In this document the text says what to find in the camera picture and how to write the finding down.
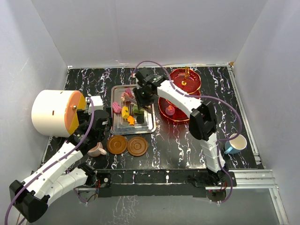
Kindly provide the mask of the magenta layered cake wedge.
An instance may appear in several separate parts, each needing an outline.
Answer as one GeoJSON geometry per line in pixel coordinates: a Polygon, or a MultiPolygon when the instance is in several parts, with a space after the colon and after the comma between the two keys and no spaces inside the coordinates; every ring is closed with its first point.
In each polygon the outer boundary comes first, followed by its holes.
{"type": "Polygon", "coordinates": [[[135,97],[134,97],[134,95],[132,94],[130,88],[127,88],[127,89],[122,93],[122,95],[121,95],[121,100],[122,100],[123,102],[131,102],[131,103],[136,104],[135,97]]]}

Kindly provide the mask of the pink roll cake top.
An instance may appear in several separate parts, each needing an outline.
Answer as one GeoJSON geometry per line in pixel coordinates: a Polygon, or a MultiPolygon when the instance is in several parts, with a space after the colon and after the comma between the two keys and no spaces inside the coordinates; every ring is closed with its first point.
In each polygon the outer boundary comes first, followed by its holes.
{"type": "Polygon", "coordinates": [[[172,105],[169,105],[165,108],[165,113],[169,116],[173,116],[175,114],[175,108],[172,105]]]}

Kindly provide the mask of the red three-tier cake stand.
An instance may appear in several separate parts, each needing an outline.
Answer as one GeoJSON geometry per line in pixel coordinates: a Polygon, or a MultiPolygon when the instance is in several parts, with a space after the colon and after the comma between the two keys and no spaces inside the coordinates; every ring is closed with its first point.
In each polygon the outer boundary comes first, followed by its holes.
{"type": "MultiPolygon", "coordinates": [[[[170,78],[174,81],[174,84],[188,93],[189,95],[200,95],[201,78],[200,76],[190,69],[189,67],[177,68],[170,73],[170,78]]],[[[159,97],[158,107],[160,113],[168,120],[172,122],[186,122],[189,121],[187,115],[181,111],[177,106],[172,104],[165,98],[159,97]],[[165,113],[165,108],[172,105],[175,108],[175,114],[169,116],[165,113]]]]}

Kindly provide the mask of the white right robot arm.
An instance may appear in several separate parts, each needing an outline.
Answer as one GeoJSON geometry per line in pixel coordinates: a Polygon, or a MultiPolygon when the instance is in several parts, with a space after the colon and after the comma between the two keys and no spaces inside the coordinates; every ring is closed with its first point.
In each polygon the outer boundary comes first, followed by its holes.
{"type": "Polygon", "coordinates": [[[209,181],[214,186],[225,182],[222,171],[225,160],[221,157],[217,144],[217,119],[211,102],[203,104],[198,96],[193,97],[174,84],[167,75],[152,74],[147,68],[135,69],[136,79],[133,89],[139,108],[149,106],[154,97],[164,98],[179,108],[189,118],[189,132],[200,141],[206,158],[209,181]]]}

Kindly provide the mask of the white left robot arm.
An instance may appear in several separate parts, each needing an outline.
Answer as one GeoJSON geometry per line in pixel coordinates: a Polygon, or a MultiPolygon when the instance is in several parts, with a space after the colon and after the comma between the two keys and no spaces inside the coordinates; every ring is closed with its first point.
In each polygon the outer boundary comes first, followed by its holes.
{"type": "Polygon", "coordinates": [[[48,206],[68,191],[96,184],[97,176],[90,166],[80,164],[66,172],[89,150],[104,140],[110,114],[94,110],[89,120],[80,124],[62,147],[36,172],[23,181],[14,180],[9,186],[11,203],[29,223],[40,219],[48,206]]]}

